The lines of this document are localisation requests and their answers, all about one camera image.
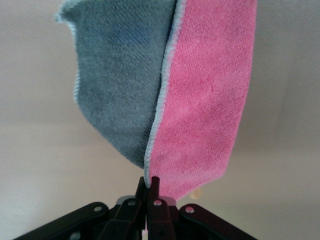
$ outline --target beige surface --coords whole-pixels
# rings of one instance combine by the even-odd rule
[[[133,194],[143,171],[72,99],[77,62],[60,0],[0,0],[0,240],[93,201]],[[225,176],[202,205],[264,240],[320,239],[320,2],[261,0],[247,104]]]

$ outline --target towel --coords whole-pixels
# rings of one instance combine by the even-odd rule
[[[74,99],[128,160],[144,167],[176,0],[67,0],[56,15],[74,37]]]
[[[256,0],[178,2],[162,66],[145,181],[180,199],[220,178],[236,139],[251,74]]]

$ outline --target microfiber cloth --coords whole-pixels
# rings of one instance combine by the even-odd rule
[[[256,0],[179,1],[164,56],[145,181],[176,200],[226,171],[251,74]]]
[[[74,99],[127,159],[144,167],[176,0],[67,0],[56,19],[74,36]]]

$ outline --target small beige object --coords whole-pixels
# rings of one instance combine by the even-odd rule
[[[189,193],[189,197],[191,199],[197,200],[201,197],[202,195],[202,189],[201,188],[197,188],[195,190],[193,190],[192,192]]]

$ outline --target cloth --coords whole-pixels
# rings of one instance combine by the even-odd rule
[[[56,15],[74,36],[75,101],[86,119],[141,168],[175,6],[175,0],[67,0]]]
[[[144,159],[145,181],[160,177],[162,196],[178,200],[225,173],[249,86],[256,8],[256,0],[178,2]]]

